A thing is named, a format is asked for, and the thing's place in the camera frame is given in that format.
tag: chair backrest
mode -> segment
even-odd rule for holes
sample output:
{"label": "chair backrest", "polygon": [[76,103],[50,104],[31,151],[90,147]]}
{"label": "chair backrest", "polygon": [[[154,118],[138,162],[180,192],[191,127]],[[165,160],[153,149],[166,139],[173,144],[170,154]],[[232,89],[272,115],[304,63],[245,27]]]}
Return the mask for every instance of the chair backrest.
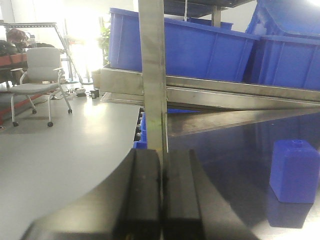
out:
{"label": "chair backrest", "polygon": [[26,61],[30,83],[57,82],[58,71],[53,71],[53,69],[61,66],[59,49],[55,47],[30,48],[26,51]]}

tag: chair seat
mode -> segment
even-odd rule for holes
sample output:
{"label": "chair seat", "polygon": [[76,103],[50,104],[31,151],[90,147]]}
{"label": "chair seat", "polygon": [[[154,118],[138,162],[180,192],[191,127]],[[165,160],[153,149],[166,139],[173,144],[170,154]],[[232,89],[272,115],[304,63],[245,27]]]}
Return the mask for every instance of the chair seat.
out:
{"label": "chair seat", "polygon": [[43,94],[55,90],[59,83],[39,84],[24,83],[10,88],[10,92],[16,95]]}

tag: metal rail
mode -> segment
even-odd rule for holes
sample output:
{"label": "metal rail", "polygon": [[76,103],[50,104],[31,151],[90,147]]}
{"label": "metal rail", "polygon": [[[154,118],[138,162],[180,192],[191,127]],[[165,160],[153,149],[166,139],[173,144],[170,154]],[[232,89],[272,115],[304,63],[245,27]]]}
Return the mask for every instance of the metal rail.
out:
{"label": "metal rail", "polygon": [[[114,93],[104,100],[143,105],[140,72],[101,69],[100,90]],[[281,110],[320,107],[320,91],[241,82],[166,76],[169,105],[197,109]]]}
{"label": "metal rail", "polygon": [[168,153],[164,1],[138,2],[148,148],[163,163]]}

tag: metal shelf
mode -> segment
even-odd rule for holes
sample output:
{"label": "metal shelf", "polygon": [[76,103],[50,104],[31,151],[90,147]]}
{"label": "metal shelf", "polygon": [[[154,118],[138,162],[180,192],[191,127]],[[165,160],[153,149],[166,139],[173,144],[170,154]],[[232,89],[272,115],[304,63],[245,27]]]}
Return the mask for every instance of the metal shelf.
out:
{"label": "metal shelf", "polygon": [[69,52],[69,46],[62,37],[61,33],[59,32],[58,26],[56,22],[22,22],[22,23],[0,23],[0,26],[4,26],[6,31],[9,31],[10,29],[32,29],[32,28],[54,28],[56,34],[58,35],[62,46],[65,50],[65,53],[67,55],[68,61],[73,65],[75,73],[77,74],[79,81],[81,84],[83,83],[82,77],[79,74],[79,71],[77,70],[75,66],[75,62]]}

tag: chair leg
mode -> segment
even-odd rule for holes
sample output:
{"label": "chair leg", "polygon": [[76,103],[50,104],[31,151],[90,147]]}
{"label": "chair leg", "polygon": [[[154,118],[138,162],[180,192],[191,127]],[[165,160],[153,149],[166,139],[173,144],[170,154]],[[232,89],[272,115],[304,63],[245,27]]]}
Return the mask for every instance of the chair leg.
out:
{"label": "chair leg", "polygon": [[12,124],[14,127],[19,126],[19,124],[16,122],[16,116],[15,116],[15,94],[12,94],[11,96],[11,116],[12,116]]}
{"label": "chair leg", "polygon": [[70,103],[69,103],[69,101],[68,101],[68,99],[67,99],[66,93],[65,93],[65,91],[63,90],[63,88],[62,88],[61,85],[59,85],[59,88],[60,88],[60,91],[61,91],[61,93],[62,93],[62,95],[63,95],[63,98],[64,98],[64,100],[65,100],[65,102],[66,102],[66,104],[67,104],[67,106],[68,106],[68,108],[69,108],[68,113],[70,114],[70,113],[72,113],[72,109],[71,109]]}
{"label": "chair leg", "polygon": [[52,127],[54,124],[52,123],[52,119],[51,119],[51,97],[54,95],[55,93],[51,93],[48,97],[48,109],[49,109],[49,122],[48,122],[48,127]]}
{"label": "chair leg", "polygon": [[37,109],[36,106],[34,105],[34,103],[32,102],[31,98],[28,95],[25,95],[25,97],[29,100],[31,106],[32,106],[32,114],[36,114],[37,113]]}

